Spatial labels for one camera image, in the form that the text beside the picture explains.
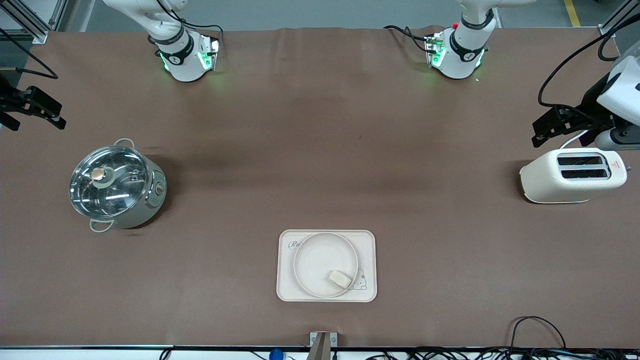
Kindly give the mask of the brown table cover cloth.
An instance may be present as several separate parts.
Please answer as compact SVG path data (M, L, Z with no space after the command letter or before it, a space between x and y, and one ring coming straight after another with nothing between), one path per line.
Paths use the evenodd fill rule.
M24 75L58 130L0 131L0 346L504 346L539 316L570 347L640 347L640 152L574 205L522 196L538 89L595 28L498 29L449 80L382 29L230 32L215 73L174 80L142 33L58 32ZM157 214L95 233L69 198L89 153L128 138L165 173ZM370 302L283 301L286 230L368 230Z

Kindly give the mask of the yellow floor tape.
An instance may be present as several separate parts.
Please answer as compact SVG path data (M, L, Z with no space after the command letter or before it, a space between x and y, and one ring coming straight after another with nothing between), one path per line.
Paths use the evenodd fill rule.
M576 7L574 5L573 0L562 0L564 7L567 12L567 16L569 18L569 22L572 27L581 27L581 22L578 18L578 12L576 11Z

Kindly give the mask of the cream round plate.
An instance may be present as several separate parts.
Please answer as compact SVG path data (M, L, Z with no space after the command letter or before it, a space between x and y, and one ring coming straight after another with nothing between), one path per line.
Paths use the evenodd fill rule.
M349 289L341 289L329 281L329 272L341 271L355 281L359 257L354 245L334 232L312 234L302 240L295 251L293 272L298 285L310 296L331 299Z

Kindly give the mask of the cream rabbit print tray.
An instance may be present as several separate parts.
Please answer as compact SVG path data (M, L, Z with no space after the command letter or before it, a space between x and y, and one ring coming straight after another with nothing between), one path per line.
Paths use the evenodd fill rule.
M310 235L330 232L349 240L357 252L359 269L350 289L334 298L316 298L305 292L294 276L294 255ZM372 232L364 229L288 229L279 236L276 293L285 302L369 303L378 292L377 249Z

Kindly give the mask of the pale bun piece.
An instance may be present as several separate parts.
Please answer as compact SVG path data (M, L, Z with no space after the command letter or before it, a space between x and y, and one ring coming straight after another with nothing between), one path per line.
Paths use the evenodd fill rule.
M338 269L332 269L327 278L330 283L343 290L348 290L353 282L349 275L346 275Z

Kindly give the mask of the cream two-slot toaster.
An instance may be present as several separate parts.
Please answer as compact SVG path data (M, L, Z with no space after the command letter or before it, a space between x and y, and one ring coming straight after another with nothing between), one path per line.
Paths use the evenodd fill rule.
M620 188L627 167L619 153L596 147L559 148L519 171L524 196L533 203L585 203Z

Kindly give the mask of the glass pot lid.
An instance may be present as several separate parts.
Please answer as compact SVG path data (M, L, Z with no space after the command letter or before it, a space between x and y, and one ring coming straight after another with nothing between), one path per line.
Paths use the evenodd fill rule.
M114 218L141 199L149 174L147 161L134 148L103 146L89 153L72 171L70 203L87 218Z

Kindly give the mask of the cream electric cooking pot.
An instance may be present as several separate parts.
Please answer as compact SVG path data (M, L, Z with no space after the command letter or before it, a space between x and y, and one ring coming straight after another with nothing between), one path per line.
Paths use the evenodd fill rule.
M112 144L133 148L147 161L150 171L147 177L147 185L142 197L124 213L109 219L89 219L89 228L95 233L101 234L112 229L130 229L141 226L150 221L160 210L167 196L167 178L164 171L150 158L143 155L135 142L128 137L122 137Z

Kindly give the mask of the aluminium frame profile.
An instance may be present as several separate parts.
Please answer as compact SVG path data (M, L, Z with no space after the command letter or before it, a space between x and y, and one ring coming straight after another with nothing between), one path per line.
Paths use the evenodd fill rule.
M16 37L30 37L45 44L57 31L69 0L0 0L0 28Z
M622 22L635 15L640 15L640 0L622 0L617 9L608 15L602 23L599 23L598 28L600 34L605 34L611 28L621 25ZM624 29L618 30L615 36L617 36L620 41L626 40L632 43L640 40L640 20L628 25Z

